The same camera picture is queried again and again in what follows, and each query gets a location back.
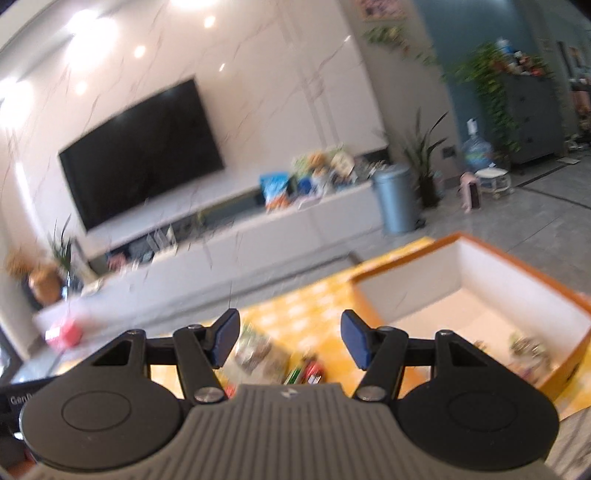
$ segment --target picture frame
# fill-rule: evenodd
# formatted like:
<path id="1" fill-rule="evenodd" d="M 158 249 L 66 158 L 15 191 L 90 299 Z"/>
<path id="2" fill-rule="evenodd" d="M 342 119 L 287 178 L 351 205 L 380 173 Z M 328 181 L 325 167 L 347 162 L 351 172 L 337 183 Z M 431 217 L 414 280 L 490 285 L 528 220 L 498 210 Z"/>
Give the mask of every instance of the picture frame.
<path id="1" fill-rule="evenodd" d="M 401 20 L 406 11 L 401 0 L 353 0 L 363 21 Z"/>

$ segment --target black circular pad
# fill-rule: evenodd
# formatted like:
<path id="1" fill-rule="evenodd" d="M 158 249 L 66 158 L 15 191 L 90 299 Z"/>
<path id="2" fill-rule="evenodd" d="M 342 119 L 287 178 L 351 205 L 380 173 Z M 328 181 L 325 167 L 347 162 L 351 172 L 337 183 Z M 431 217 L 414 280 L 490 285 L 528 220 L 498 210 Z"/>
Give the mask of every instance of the black circular pad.
<path id="1" fill-rule="evenodd" d="M 558 433 L 550 400 L 504 369 L 456 368 L 435 377 L 398 402 L 396 417 L 425 453 L 481 471 L 544 459 Z"/>
<path id="2" fill-rule="evenodd" d="M 102 432 L 127 420 L 131 415 L 131 403 L 118 393 L 85 392 L 68 400 L 61 415 L 76 430 Z"/>
<path id="3" fill-rule="evenodd" d="M 22 409 L 25 441 L 44 463 L 67 471 L 120 468 L 160 450 L 180 428 L 179 402 L 164 387 L 113 368 L 84 373 L 64 375 Z"/>

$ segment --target gray cabinet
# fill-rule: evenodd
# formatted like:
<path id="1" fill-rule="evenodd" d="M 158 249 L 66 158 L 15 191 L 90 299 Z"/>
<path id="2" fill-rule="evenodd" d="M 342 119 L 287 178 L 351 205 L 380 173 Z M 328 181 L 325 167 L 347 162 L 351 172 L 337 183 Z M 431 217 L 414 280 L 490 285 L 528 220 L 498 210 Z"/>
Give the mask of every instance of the gray cabinet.
<path id="1" fill-rule="evenodd" d="M 508 112 L 519 125 L 514 139 L 521 150 L 511 154 L 516 164 L 564 150 L 560 105 L 552 80 L 532 76 L 506 75 Z"/>

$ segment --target metal screw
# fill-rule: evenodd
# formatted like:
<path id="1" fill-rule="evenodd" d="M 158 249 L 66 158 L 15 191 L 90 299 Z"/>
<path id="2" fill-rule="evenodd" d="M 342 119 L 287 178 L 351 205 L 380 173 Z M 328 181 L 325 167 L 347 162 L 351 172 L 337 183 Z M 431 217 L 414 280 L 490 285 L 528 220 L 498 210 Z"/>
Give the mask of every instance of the metal screw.
<path id="1" fill-rule="evenodd" d="M 386 398 L 386 391 L 382 387 L 369 385 L 357 390 L 357 396 L 363 401 L 381 401 Z"/>
<path id="2" fill-rule="evenodd" d="M 199 403 L 217 403 L 224 395 L 223 390 L 217 387 L 203 387 L 195 392 L 195 400 Z"/>

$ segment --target yellow tablecloth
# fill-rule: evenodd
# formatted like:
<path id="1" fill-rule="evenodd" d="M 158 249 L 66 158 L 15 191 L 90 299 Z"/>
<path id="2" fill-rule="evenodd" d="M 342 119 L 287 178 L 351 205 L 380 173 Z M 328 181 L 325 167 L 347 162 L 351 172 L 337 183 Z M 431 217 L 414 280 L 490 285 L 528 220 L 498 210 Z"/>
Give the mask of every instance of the yellow tablecloth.
<path id="1" fill-rule="evenodd" d="M 340 316 L 343 310 L 354 307 L 349 279 L 354 274 L 373 270 L 432 242 L 430 238 L 421 238 L 308 287 L 240 309 L 241 321 L 251 323 L 289 352 L 317 352 L 319 360 L 326 366 L 327 380 L 341 383 L 345 393 L 351 395 L 363 377 L 363 372 L 357 369 L 340 338 Z M 75 362 L 62 365 L 59 373 L 67 371 L 73 365 Z M 182 396 L 174 367 L 153 367 L 152 379 L 177 396 Z M 591 349 L 578 373 L 556 401 L 561 419 L 589 406 Z"/>

